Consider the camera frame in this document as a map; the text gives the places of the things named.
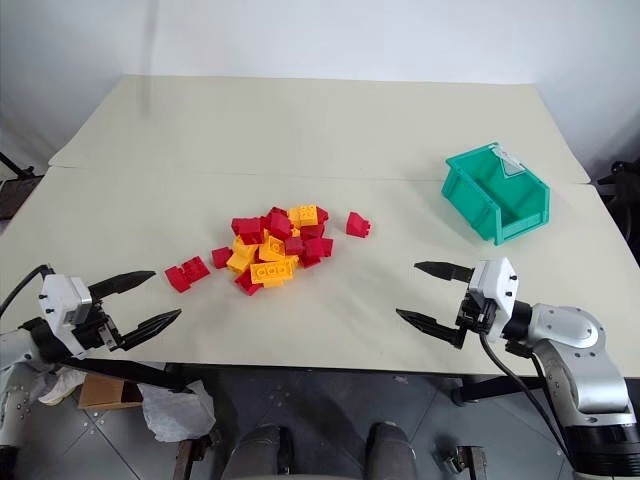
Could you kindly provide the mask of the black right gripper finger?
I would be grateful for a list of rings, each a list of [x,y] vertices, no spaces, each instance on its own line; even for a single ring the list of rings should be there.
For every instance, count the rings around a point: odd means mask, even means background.
[[[442,340],[454,348],[461,349],[464,344],[466,336],[464,328],[455,329],[441,325],[434,318],[418,312],[397,309],[396,313],[420,332]]]
[[[414,267],[442,280],[456,280],[463,283],[469,283],[474,273],[473,268],[439,261],[416,262]]]

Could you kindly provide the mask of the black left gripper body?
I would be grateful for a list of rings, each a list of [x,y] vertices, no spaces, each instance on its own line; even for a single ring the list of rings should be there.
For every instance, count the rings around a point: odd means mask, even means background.
[[[123,336],[103,308],[102,300],[81,303],[74,313],[72,333],[84,350],[106,347],[110,351],[123,344]]]

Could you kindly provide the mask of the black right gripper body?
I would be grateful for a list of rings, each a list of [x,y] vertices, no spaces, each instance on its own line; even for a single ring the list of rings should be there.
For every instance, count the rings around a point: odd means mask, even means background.
[[[496,301],[467,290],[460,304],[456,325],[476,334],[488,335],[496,317]]]

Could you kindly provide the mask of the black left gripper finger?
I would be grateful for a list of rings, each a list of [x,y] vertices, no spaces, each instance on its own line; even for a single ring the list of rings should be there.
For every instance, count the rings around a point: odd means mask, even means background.
[[[117,349],[130,350],[154,338],[171,325],[181,313],[181,309],[176,309],[156,315],[140,323],[135,330],[121,337]]]
[[[155,275],[156,272],[150,270],[139,270],[119,274],[90,285],[88,290],[93,301],[101,301],[107,296],[121,294],[136,288]]]

